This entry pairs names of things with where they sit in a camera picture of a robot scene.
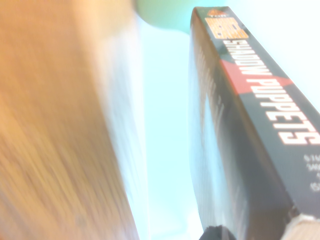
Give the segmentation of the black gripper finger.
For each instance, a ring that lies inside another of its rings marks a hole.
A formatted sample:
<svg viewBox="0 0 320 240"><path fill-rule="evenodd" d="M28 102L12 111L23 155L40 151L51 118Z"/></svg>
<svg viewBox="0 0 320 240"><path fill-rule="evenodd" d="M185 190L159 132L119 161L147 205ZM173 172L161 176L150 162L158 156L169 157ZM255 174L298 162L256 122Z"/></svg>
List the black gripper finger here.
<svg viewBox="0 0 320 240"><path fill-rule="evenodd" d="M225 226L208 226L199 240L236 240L232 232Z"/></svg>

